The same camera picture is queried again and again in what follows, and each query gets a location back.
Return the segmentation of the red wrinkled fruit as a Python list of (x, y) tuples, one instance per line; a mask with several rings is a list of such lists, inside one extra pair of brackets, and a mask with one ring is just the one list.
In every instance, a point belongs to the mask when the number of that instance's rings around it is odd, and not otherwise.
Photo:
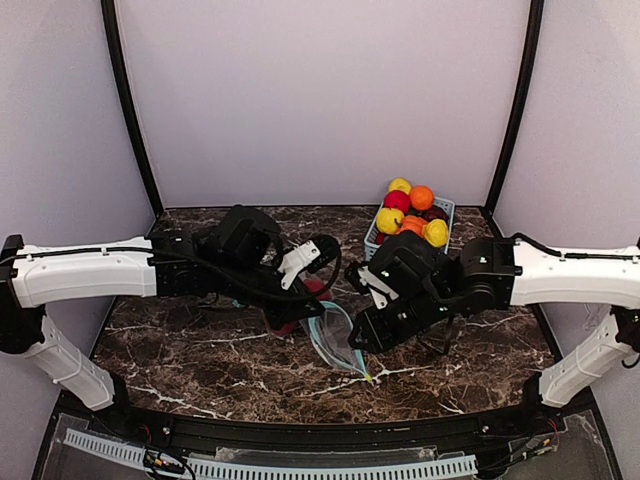
[(284, 338), (294, 332), (297, 327), (298, 323), (289, 323), (282, 326), (280, 329), (271, 329), (270, 334), (277, 338)]

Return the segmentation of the clear zip bag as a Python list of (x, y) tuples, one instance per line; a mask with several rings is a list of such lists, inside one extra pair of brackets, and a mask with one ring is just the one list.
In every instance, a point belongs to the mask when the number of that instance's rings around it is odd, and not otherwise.
[[(294, 281), (288, 293), (304, 296), (317, 293), (324, 287), (324, 282), (318, 277), (303, 275)], [(326, 290), (321, 295), (303, 302), (281, 303), (259, 297), (250, 297), (253, 303), (249, 303), (243, 298), (234, 299), (233, 303), (238, 308), (251, 306), (260, 310), (267, 330), (275, 336), (282, 337), (291, 333), (301, 320), (321, 316), (325, 311), (321, 301), (329, 301), (331, 299), (331, 290)]]
[(361, 350), (349, 344), (353, 323), (349, 314), (338, 304), (321, 301), (324, 312), (300, 322), (311, 345), (320, 358), (334, 370), (350, 372), (371, 383)]

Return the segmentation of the red tomato with stem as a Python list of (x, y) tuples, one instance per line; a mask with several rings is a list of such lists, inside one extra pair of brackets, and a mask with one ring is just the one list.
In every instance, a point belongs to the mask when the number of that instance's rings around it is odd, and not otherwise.
[(325, 290), (324, 282), (319, 279), (307, 278), (304, 280), (304, 284), (312, 293), (321, 292), (320, 297), (328, 298), (330, 295), (330, 291)]

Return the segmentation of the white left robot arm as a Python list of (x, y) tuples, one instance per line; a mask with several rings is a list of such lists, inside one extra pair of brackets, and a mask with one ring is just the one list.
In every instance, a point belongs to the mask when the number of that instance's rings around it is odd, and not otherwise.
[(323, 313), (317, 293), (300, 276), (328, 264), (340, 264), (334, 237), (317, 235), (288, 247), (273, 218), (242, 205), (212, 227), (113, 243), (37, 247), (12, 235), (1, 250), (1, 350), (31, 360), (86, 408), (108, 410), (127, 404), (124, 382), (63, 335), (47, 304), (218, 294), (262, 310), (279, 330)]

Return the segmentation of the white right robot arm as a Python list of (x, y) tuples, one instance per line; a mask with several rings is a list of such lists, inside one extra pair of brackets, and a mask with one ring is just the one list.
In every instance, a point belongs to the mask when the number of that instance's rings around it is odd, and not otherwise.
[(373, 298), (357, 314), (349, 345), (387, 352), (456, 316), (544, 303), (603, 304), (595, 330), (561, 361), (532, 376), (525, 402), (560, 409), (615, 364), (639, 350), (639, 247), (554, 249), (524, 234), (476, 238), (456, 258), (402, 233), (367, 262), (353, 263), (348, 282)]

